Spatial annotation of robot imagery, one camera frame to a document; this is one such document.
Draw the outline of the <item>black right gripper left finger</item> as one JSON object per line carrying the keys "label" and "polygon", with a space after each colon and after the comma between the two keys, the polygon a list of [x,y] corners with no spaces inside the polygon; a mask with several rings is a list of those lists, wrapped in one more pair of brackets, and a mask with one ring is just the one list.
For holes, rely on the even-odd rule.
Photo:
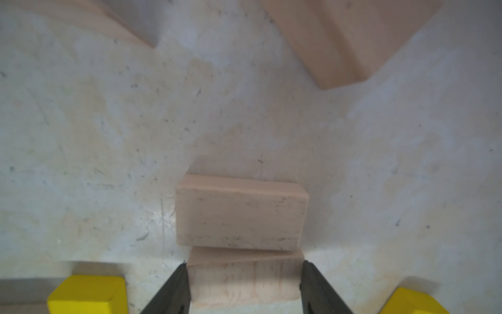
{"label": "black right gripper left finger", "polygon": [[191,305],[187,263],[180,264],[140,314],[189,314]]}

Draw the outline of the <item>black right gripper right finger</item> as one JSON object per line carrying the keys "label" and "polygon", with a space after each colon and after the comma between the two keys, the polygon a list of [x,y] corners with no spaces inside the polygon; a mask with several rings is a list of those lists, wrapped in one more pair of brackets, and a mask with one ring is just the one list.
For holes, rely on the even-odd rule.
{"label": "black right gripper right finger", "polygon": [[308,260],[302,265],[299,290],[303,314],[353,314],[318,268]]}

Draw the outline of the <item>natural wood rectangular block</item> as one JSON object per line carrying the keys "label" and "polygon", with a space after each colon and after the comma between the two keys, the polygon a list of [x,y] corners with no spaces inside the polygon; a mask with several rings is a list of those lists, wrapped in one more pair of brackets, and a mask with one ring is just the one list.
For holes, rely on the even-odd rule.
{"label": "natural wood rectangular block", "polygon": [[199,309],[300,298],[304,254],[193,247],[187,261],[191,300]]}
{"label": "natural wood rectangular block", "polygon": [[187,174],[176,188],[176,242],[295,251],[309,194],[297,183]]}

